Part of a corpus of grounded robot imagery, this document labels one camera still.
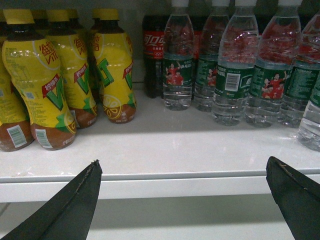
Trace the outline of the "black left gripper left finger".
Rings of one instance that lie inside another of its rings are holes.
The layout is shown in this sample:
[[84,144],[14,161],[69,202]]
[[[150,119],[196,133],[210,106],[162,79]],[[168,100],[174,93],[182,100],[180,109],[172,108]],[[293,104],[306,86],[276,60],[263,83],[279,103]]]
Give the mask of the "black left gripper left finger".
[[90,163],[3,240],[85,240],[99,197],[102,168]]

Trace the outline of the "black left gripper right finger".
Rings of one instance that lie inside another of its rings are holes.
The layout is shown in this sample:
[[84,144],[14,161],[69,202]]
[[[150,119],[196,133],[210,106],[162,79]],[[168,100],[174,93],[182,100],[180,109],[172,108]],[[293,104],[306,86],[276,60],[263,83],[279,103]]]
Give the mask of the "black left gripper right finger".
[[320,184],[278,158],[269,157],[266,181],[294,239],[320,238]]

